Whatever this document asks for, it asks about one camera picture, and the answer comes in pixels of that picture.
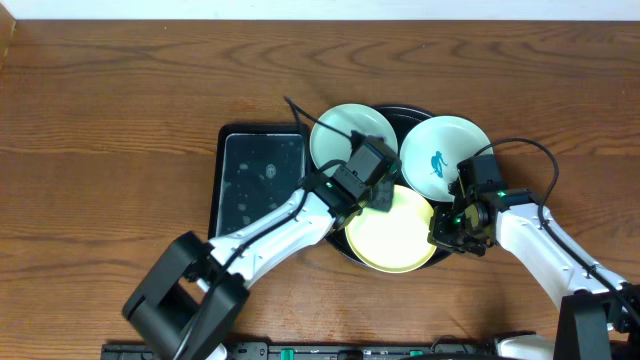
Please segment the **yellow plate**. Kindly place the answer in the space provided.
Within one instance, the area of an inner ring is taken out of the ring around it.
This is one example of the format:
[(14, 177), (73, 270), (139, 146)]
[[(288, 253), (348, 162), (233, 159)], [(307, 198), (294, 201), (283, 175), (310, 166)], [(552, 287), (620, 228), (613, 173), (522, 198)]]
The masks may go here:
[(345, 228), (349, 247), (369, 267), (392, 274), (425, 265), (436, 252), (428, 242), (434, 209), (414, 190), (394, 186), (388, 212), (365, 208)]

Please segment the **round black tray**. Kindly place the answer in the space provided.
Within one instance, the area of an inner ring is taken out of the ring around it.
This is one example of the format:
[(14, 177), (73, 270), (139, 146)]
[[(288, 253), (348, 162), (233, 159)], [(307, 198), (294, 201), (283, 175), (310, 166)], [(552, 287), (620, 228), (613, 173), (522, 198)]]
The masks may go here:
[[(311, 131), (312, 160), (316, 167), (334, 159), (346, 161), (351, 155), (351, 144), (346, 136), (352, 130), (383, 137), (385, 143), (399, 154), (409, 131), (435, 116), (438, 115), (403, 105), (338, 105), (326, 111)], [(396, 183), (409, 187), (403, 174)]]

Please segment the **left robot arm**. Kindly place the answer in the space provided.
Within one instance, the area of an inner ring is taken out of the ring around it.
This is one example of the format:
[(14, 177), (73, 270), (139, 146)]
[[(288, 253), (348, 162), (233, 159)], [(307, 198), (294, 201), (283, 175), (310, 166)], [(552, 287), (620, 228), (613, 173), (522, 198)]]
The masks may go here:
[(394, 181), (397, 166), (306, 177), (285, 203), (207, 242), (175, 239), (125, 302), (122, 315), (160, 359), (223, 359), (227, 333), (250, 288), (283, 260), (346, 225)]

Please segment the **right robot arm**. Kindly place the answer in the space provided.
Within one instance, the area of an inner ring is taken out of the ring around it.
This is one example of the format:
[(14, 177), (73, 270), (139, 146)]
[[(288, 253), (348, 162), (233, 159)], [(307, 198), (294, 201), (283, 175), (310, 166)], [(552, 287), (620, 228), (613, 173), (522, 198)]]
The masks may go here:
[(582, 249), (528, 190), (462, 197), (435, 208), (431, 244), (484, 255), (497, 245), (517, 258), (559, 310), (556, 337), (513, 335), (494, 343), (514, 359), (636, 359), (639, 288)]

